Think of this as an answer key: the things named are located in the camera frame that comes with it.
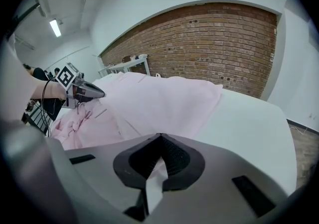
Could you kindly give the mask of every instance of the ceiling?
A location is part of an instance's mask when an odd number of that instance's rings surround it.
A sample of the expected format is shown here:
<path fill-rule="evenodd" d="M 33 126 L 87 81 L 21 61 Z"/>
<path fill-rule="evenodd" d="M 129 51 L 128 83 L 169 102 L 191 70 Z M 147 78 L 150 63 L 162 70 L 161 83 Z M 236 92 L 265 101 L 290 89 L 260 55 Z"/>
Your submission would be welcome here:
<path fill-rule="evenodd" d="M 61 38 L 89 27 L 102 0 L 39 0 L 40 9 L 34 10 L 15 31 L 16 51 L 32 51 L 41 43 L 54 39 L 49 24 L 57 19 Z M 17 14 L 20 16 L 36 3 L 36 0 L 24 0 Z"/>

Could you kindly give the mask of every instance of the fluorescent light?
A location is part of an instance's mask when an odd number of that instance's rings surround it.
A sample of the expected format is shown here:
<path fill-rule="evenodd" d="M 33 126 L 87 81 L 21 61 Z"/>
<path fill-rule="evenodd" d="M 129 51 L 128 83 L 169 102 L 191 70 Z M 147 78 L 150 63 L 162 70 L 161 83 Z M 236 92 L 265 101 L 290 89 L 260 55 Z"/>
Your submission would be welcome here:
<path fill-rule="evenodd" d="M 50 25 L 51 25 L 56 37 L 61 36 L 61 32 L 60 32 L 58 23 L 56 22 L 56 19 L 54 19 L 53 21 L 50 21 Z"/>

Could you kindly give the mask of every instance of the gray floor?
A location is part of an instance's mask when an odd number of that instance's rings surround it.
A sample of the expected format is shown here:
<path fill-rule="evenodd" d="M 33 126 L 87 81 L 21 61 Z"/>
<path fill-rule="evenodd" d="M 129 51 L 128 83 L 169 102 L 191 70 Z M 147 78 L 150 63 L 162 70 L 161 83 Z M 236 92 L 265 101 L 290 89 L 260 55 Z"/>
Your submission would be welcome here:
<path fill-rule="evenodd" d="M 319 135 L 306 131 L 301 134 L 294 128 L 290 128 L 294 139 L 297 157 L 297 188 L 305 184 L 309 179 L 311 167 L 317 163 L 319 157 Z"/>

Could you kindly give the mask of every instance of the brick wall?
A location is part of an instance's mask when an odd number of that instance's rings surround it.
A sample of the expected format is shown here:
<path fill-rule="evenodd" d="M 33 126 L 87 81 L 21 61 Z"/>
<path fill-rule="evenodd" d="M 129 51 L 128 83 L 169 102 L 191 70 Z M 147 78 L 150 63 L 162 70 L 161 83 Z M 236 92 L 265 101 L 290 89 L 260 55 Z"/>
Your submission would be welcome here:
<path fill-rule="evenodd" d="M 247 5 L 186 6 L 136 26 L 102 60 L 117 64 L 148 54 L 151 75 L 208 80 L 259 98 L 272 67 L 276 25 L 274 14 Z"/>

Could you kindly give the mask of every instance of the pink fabric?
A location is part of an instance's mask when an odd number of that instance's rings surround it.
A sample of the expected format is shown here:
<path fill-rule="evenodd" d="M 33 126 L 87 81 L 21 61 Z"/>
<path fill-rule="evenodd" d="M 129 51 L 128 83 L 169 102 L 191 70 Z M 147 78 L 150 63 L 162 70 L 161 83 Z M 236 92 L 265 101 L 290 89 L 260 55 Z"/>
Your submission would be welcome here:
<path fill-rule="evenodd" d="M 125 73 L 94 82 L 104 98 L 83 103 L 52 126 L 64 149 L 129 140 L 158 132 L 194 138 L 217 105 L 222 85 L 181 77 Z"/>

